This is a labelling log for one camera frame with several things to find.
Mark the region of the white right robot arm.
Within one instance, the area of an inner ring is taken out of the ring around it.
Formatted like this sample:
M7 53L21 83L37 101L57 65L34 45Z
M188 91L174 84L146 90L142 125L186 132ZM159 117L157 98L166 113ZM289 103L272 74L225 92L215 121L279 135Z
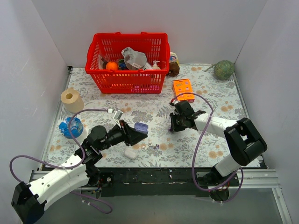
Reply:
M208 186L217 189L228 184L237 177L237 170L247 166L267 150L267 144L248 118L236 121L213 117L212 113L194 111L186 100L172 100L170 105L174 107L174 112L169 115L170 132L177 133L190 128L201 131L202 134L215 134L227 141L229 155L216 163L208 173L197 177L195 163L192 162L192 180L203 191L206 191Z

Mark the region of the lavender earbud charging case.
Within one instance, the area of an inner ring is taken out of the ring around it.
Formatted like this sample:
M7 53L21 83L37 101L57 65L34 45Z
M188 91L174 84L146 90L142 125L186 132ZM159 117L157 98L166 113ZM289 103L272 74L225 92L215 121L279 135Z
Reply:
M144 134L148 134L148 128L149 128L148 125L145 123L136 122L134 125L135 130L142 132Z

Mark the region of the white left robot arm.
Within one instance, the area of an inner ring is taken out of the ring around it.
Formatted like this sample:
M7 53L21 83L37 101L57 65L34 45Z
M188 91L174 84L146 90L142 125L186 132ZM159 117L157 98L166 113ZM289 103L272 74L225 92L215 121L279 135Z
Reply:
M123 120L107 131L103 126L91 129L81 148L63 164L41 178L16 185L11 205L24 224L34 224L57 200L78 187L96 186L103 180L95 164L102 158L101 151L119 143L133 146L148 137L148 127L130 127Z

